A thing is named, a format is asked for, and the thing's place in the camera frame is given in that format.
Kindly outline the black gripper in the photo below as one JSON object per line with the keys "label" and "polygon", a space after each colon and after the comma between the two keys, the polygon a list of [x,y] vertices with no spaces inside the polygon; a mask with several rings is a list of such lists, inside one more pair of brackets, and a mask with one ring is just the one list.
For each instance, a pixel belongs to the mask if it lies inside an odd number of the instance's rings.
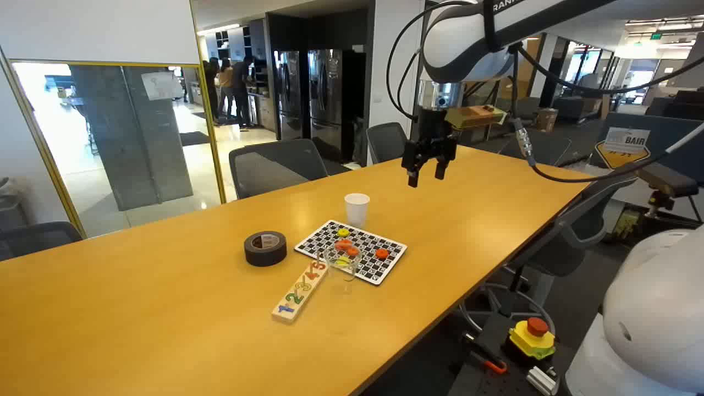
{"label": "black gripper", "polygon": [[419,170],[437,159],[437,179],[445,181],[450,163],[456,159],[453,127],[445,111],[419,111],[416,137],[406,144],[402,167],[409,177],[409,187],[419,187]]}

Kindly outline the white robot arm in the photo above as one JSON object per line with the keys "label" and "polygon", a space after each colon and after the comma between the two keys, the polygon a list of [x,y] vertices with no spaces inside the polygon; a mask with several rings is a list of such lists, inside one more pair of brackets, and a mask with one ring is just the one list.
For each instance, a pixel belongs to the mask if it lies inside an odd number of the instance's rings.
{"label": "white robot arm", "polygon": [[[427,23],[421,35],[421,63],[433,88],[486,84],[509,78],[517,67],[525,37],[602,8],[613,0],[451,0],[421,13]],[[416,137],[406,146],[402,167],[412,187],[421,170],[437,159],[437,177],[445,179],[456,159],[459,138],[450,113],[460,101],[431,99],[419,104],[409,119]]]}

